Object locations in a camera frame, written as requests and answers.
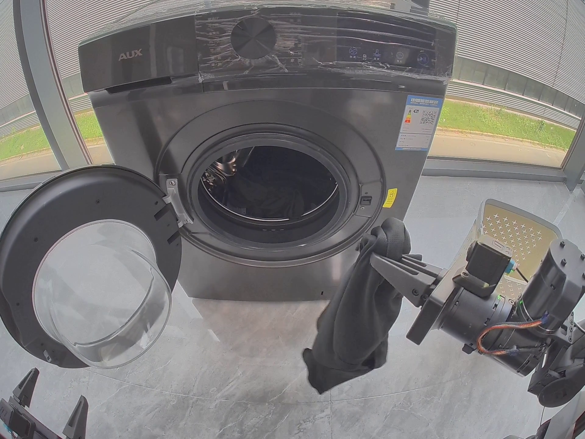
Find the washing machine door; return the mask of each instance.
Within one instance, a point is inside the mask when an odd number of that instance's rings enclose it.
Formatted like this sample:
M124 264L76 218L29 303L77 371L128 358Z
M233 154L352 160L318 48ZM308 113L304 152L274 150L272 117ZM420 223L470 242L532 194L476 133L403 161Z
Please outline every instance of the washing machine door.
M0 237L0 316L34 356L117 367L163 331L179 274L177 217L163 191L119 166L37 187Z

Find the energy label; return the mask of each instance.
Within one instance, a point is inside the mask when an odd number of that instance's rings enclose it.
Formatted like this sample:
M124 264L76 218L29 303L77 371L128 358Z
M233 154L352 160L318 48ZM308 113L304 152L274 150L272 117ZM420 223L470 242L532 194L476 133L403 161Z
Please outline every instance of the energy label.
M443 99L409 95L396 150L428 151L439 123Z

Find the control knob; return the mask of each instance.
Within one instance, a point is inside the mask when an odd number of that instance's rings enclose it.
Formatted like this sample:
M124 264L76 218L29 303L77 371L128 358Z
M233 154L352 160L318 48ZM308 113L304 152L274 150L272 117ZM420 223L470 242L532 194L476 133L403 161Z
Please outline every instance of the control knob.
M264 18L250 16L242 19L230 37L232 47L245 59L261 59L268 55L276 44L276 31Z

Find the washing machine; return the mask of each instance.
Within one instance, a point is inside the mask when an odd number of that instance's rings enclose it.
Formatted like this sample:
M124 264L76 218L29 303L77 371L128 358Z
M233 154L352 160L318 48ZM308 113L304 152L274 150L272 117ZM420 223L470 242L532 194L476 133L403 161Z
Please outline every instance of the washing machine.
M331 297L361 236L404 218L455 45L404 0L159 0L85 40L115 166L64 172L11 216L9 332L45 361L111 367L156 340L176 282Z

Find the building facade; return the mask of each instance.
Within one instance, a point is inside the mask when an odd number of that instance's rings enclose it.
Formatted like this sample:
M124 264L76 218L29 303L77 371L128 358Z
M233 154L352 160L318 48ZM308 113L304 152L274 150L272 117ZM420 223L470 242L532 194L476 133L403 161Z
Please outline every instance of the building facade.
M90 107L79 77L79 41L150 1L46 0L73 110ZM459 28L449 96L577 128L585 112L584 0L431 0L430 9ZM18 60L12 0L0 0L0 136L37 122Z

